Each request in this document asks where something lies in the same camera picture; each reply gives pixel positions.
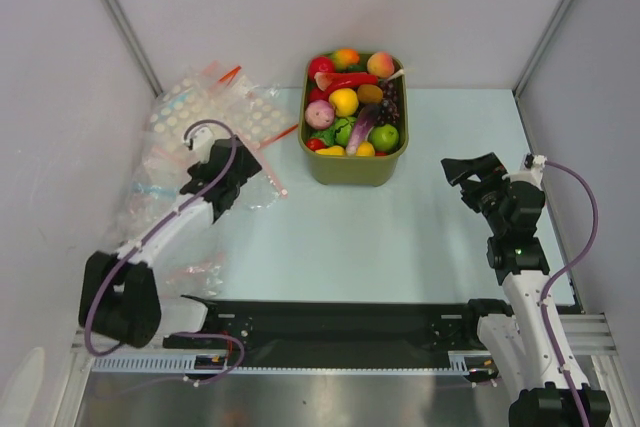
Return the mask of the clear zip top bag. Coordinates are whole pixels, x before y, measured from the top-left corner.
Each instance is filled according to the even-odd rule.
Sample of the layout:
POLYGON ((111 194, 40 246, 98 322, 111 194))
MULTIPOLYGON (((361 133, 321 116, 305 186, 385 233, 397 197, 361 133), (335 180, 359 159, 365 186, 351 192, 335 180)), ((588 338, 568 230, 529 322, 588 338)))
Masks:
POLYGON ((237 142, 233 163, 221 181, 235 195, 233 205, 248 210, 272 206, 288 193, 265 155, 237 142))

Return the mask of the purple toy eggplant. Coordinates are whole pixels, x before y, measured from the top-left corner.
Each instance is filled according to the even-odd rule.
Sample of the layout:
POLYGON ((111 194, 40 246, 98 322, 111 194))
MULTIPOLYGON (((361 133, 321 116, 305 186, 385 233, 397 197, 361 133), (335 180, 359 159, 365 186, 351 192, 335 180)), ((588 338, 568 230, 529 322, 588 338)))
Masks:
POLYGON ((367 138, 371 130, 376 126, 380 116, 380 104, 366 104, 360 111, 354 126, 352 127, 349 141, 346 146, 346 154, 355 156, 356 152, 367 138))

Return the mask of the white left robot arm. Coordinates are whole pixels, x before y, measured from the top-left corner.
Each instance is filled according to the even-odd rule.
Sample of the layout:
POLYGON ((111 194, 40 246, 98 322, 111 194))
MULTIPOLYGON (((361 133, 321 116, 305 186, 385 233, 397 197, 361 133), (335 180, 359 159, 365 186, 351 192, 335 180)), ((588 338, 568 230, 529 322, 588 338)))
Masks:
POLYGON ((209 159, 188 169, 190 180, 160 221, 117 251, 96 251, 87 259, 78 323, 92 355, 149 344, 164 311, 154 269, 227 213, 261 170, 238 136, 215 141, 209 159))

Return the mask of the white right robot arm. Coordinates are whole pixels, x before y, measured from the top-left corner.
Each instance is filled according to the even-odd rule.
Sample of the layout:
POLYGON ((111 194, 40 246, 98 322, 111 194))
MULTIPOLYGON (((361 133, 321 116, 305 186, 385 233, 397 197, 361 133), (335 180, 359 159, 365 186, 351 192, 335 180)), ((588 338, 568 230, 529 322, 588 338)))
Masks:
POLYGON ((494 360, 512 399, 509 425, 604 426, 609 399, 576 360, 551 293, 560 275, 551 272, 536 236, 547 163, 528 154, 510 174, 493 153, 442 159, 447 182, 460 187, 462 201, 491 229, 487 260, 507 297, 469 301, 471 317, 461 323, 461 335, 494 360))

